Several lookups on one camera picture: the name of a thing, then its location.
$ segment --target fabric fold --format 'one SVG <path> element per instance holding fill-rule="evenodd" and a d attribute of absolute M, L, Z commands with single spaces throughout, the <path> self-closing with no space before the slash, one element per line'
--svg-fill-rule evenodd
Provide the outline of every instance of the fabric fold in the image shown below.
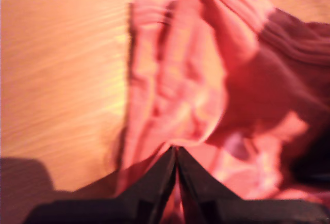
<path fill-rule="evenodd" d="M 330 25 L 268 0 L 134 0 L 131 25 L 117 194 L 176 145 L 244 199 L 329 203 L 290 165 L 330 128 Z"/>

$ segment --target wooden table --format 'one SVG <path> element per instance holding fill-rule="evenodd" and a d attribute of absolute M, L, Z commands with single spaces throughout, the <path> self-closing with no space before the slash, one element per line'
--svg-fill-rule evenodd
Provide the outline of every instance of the wooden table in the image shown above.
<path fill-rule="evenodd" d="M 130 1 L 1 0 L 3 224 L 41 202 L 111 194 L 109 181 L 92 183 L 116 169 Z M 330 22 L 330 0 L 271 1 Z"/>

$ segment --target red fabric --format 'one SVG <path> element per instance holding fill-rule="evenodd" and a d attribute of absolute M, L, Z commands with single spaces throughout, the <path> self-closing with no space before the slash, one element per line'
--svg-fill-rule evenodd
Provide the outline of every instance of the red fabric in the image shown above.
<path fill-rule="evenodd" d="M 131 18 L 117 194 L 179 145 L 244 199 L 330 207 L 329 191 L 298 187 L 288 172 L 330 124 L 330 25 L 267 0 L 134 0 Z"/>

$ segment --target wooden surface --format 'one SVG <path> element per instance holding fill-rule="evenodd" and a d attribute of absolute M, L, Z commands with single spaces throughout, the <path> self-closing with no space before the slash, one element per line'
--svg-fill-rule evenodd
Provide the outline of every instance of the wooden surface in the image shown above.
<path fill-rule="evenodd" d="M 114 171 L 130 1 L 1 0 L 3 224 Z M 271 1 L 304 21 L 330 22 L 330 0 Z"/>

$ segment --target pink fabric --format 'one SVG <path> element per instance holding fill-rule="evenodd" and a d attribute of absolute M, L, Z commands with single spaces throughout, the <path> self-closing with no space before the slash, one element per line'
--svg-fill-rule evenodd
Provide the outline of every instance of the pink fabric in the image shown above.
<path fill-rule="evenodd" d="M 330 25 L 267 0 L 134 0 L 131 19 L 117 194 L 178 145 L 244 199 L 330 207 L 329 191 L 288 172 L 330 124 Z"/>

